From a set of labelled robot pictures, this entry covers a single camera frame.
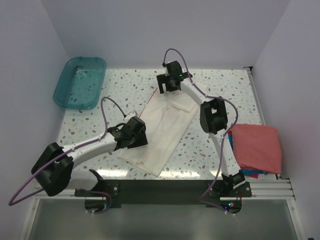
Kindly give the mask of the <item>white t shirt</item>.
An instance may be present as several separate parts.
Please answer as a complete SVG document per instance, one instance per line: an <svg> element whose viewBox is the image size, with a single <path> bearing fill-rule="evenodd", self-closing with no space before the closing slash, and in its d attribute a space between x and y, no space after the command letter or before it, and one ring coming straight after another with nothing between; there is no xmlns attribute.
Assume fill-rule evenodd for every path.
<svg viewBox="0 0 320 240"><path fill-rule="evenodd" d="M147 145L119 152L118 158L130 164L126 176L168 178L183 174L176 148L198 112L198 104L186 93L161 94L156 89L139 116L146 125Z"/></svg>

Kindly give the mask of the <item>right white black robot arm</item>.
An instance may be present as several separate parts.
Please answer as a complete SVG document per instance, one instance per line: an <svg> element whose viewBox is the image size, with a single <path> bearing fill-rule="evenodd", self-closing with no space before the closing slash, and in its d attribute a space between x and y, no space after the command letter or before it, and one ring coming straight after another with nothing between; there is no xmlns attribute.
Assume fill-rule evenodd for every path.
<svg viewBox="0 0 320 240"><path fill-rule="evenodd" d="M222 97L206 94L188 71L183 71L178 61L163 62L165 73L158 75L157 83L159 92L182 91L191 97L199 106L199 123L202 130L209 135L217 151L219 151L218 174L221 174L227 190L232 191L245 183L245 177L236 161L231 147L228 132L233 124L228 127L226 103L235 105Z"/></svg>

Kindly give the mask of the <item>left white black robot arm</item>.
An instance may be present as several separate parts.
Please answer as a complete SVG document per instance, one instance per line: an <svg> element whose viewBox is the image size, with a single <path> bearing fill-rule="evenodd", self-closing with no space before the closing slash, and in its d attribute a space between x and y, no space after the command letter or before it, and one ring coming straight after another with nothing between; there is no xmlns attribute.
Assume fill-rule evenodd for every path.
<svg viewBox="0 0 320 240"><path fill-rule="evenodd" d="M137 116L126 123L110 127L106 132L74 145L49 144L41 154L31 174L49 197L65 190L78 165L105 153L132 149L148 144L146 123Z"/></svg>

